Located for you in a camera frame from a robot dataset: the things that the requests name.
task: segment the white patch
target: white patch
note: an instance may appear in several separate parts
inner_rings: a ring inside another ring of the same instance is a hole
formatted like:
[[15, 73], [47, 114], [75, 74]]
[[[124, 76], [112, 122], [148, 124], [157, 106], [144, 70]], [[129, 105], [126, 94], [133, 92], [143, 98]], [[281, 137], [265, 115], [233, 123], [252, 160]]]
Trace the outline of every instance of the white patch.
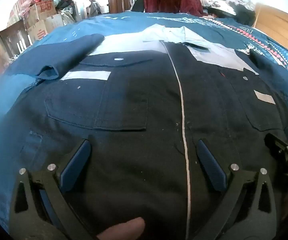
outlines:
[[110, 71], [72, 71], [67, 72], [61, 80], [67, 79], [99, 79], [99, 80], [108, 80]]
[[257, 96], [257, 98], [259, 100], [265, 101], [265, 102], [268, 102], [268, 103], [271, 103], [271, 104], [275, 105], [275, 101], [274, 101], [272, 96], [266, 95], [266, 94], [262, 94], [262, 93], [260, 93], [260, 92], [258, 92], [256, 90], [254, 90], [254, 92], [255, 92], [255, 94], [256, 94], [256, 96]]

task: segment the blue bedsheet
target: blue bedsheet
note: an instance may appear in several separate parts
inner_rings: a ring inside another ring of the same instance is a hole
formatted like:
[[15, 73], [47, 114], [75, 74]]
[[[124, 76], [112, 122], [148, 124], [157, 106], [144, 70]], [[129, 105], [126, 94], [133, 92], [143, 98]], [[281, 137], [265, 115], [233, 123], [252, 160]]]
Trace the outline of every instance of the blue bedsheet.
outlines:
[[[73, 41], [94, 33], [108, 36], [140, 32], [156, 23], [166, 27], [186, 26], [210, 42], [220, 43], [246, 54], [253, 50], [258, 54], [265, 55], [271, 62], [279, 64], [277, 67], [283, 67], [288, 71], [288, 50], [266, 35], [249, 26], [240, 25], [233, 19], [210, 20], [184, 13], [124, 12], [100, 15], [79, 23], [57, 28], [41, 41], [35, 42], [28, 50], [42, 44]], [[33, 77], [8, 75], [7, 71], [0, 77], [0, 121], [12, 107], [20, 93], [34, 83], [35, 78]]]

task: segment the chest pocket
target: chest pocket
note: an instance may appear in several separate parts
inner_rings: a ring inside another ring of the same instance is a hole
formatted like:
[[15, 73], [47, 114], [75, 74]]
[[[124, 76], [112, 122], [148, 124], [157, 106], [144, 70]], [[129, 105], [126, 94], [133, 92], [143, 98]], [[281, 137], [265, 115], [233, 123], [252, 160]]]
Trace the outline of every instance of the chest pocket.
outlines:
[[258, 75], [244, 69], [220, 68], [236, 92], [250, 124], [259, 131], [282, 129], [281, 118], [273, 97], [275, 94]]
[[89, 129], [145, 129], [151, 59], [140, 52], [86, 57], [51, 85], [48, 116]]

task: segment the cardboard box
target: cardboard box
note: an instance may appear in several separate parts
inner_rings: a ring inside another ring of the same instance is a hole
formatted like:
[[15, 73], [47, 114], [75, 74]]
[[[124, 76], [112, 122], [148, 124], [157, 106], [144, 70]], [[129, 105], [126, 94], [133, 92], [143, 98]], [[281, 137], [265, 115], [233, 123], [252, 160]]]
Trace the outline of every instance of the cardboard box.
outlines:
[[42, 1], [32, 5], [28, 11], [28, 17], [24, 19], [26, 29], [32, 27], [38, 21], [56, 14], [53, 0]]
[[37, 22], [27, 31], [32, 40], [32, 43], [34, 43], [37, 40], [41, 40], [45, 35], [49, 34], [55, 28], [60, 26], [64, 26], [64, 22], [62, 16], [60, 14], [56, 14], [46, 18], [45, 20]]

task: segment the white stripe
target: white stripe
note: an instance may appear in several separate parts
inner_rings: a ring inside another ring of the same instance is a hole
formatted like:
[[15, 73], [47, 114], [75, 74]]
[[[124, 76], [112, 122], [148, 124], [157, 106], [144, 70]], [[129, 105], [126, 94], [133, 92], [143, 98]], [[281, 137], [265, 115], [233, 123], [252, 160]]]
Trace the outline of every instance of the white stripe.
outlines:
[[66, 79], [99, 79], [99, 80], [107, 80], [111, 72], [109, 71], [72, 71], [67, 72], [65, 76], [61, 78], [61, 80]]
[[183, 99], [183, 92], [182, 92], [182, 87], [181, 87], [181, 83], [179, 81], [177, 72], [176, 72], [176, 68], [174, 66], [173, 60], [169, 55], [169, 52], [164, 44], [164, 42], [162, 42], [167, 54], [170, 58], [170, 61], [172, 62], [174, 71], [175, 71], [175, 75], [177, 78], [177, 82], [179, 85], [179, 92], [181, 94], [181, 105], [182, 105], [182, 135], [183, 135], [183, 142], [184, 142], [184, 152], [185, 152], [185, 161], [186, 161], [186, 174], [187, 174], [187, 220], [186, 220], [186, 235], [185, 235], [185, 239], [188, 239], [188, 234], [189, 234], [189, 224], [190, 224], [190, 219], [191, 219], [191, 179], [190, 179], [190, 171], [189, 171], [189, 160], [188, 160], [188, 152], [187, 152], [187, 142], [186, 142], [186, 136], [185, 136], [185, 113], [184, 113], [184, 99]]
[[255, 94], [259, 100], [275, 105], [274, 98], [271, 95], [266, 95], [266, 94], [263, 94], [263, 93], [258, 92], [256, 90], [254, 90], [254, 92], [255, 92]]

